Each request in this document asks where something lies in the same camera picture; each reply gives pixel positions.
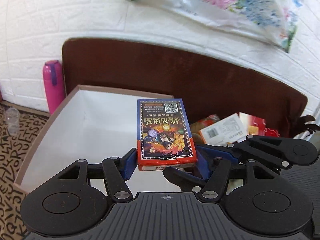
brown patterned tablecloth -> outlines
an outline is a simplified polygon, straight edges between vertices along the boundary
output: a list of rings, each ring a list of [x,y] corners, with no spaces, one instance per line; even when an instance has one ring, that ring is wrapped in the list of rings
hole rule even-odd
[[[4,112],[13,106],[20,112],[20,131],[10,136],[4,120]],[[26,233],[26,227],[20,217],[20,203],[25,197],[13,185],[19,168],[48,119],[48,114],[25,107],[0,103],[0,237],[3,240],[20,240]]]

open cardboard box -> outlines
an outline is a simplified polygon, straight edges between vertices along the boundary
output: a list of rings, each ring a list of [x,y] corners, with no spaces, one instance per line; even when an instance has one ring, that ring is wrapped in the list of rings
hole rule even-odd
[[[88,163],[122,157],[137,147],[137,99],[173,96],[117,88],[77,86],[52,114],[34,141],[15,184],[26,193],[78,159]],[[138,191],[177,192],[162,171],[136,169],[127,185]],[[102,179],[91,186],[107,194]]]

blue butterfly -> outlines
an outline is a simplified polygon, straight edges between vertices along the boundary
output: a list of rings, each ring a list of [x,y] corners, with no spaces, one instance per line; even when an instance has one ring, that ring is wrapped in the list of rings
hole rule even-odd
[[[302,3],[300,3],[300,0],[292,0],[292,1],[296,5],[296,7],[301,7],[303,5]]]

pink thermos bottle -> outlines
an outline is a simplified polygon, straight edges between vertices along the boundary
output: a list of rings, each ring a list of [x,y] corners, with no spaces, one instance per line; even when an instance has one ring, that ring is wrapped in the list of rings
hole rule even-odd
[[[44,64],[42,72],[49,112],[52,114],[66,97],[62,66],[58,60],[50,60]]]

floral plastic sheet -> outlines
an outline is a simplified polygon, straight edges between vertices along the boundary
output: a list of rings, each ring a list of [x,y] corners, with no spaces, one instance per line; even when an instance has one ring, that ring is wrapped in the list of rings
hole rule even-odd
[[[280,46],[286,52],[297,31],[304,0],[137,0],[169,9],[212,28]]]

